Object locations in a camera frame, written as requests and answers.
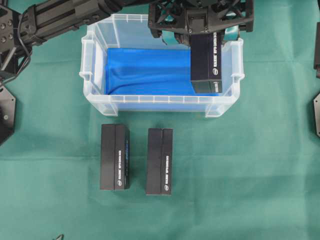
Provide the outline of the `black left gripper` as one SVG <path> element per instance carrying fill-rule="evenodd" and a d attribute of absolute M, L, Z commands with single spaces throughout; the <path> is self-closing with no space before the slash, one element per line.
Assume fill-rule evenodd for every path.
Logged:
<path fill-rule="evenodd" d="M 148 9 L 151 34 L 166 45 L 189 47 L 189 36 L 223 30 L 224 41 L 237 41 L 253 24 L 253 0 L 158 0 Z"/>

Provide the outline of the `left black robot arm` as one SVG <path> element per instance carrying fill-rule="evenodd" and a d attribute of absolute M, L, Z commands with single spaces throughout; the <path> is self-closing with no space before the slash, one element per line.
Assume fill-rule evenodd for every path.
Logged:
<path fill-rule="evenodd" d="M 33 47 L 83 25 L 109 18 L 125 7 L 148 5 L 148 28 L 154 38 L 171 33 L 186 46 L 194 35 L 237 26 L 252 32 L 252 0 L 47 0 L 23 13 L 0 3 L 0 84 L 15 80 L 29 65 Z"/>

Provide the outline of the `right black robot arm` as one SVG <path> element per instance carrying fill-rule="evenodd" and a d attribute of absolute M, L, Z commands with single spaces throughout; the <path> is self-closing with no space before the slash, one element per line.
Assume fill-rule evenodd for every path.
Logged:
<path fill-rule="evenodd" d="M 320 78 L 320 22 L 316 24 L 315 48 L 313 68 L 316 70 L 316 77 Z"/>

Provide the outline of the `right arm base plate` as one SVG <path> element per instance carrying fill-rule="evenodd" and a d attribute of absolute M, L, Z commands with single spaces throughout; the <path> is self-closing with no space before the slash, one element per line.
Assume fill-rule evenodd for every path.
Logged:
<path fill-rule="evenodd" d="M 320 137 L 320 93 L 313 99 L 313 109 L 316 135 Z"/>

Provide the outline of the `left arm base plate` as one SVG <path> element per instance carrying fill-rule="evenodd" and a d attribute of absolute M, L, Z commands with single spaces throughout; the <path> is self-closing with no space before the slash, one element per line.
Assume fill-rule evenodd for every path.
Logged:
<path fill-rule="evenodd" d="M 0 88 L 0 144 L 15 132 L 16 98 L 7 88 Z"/>

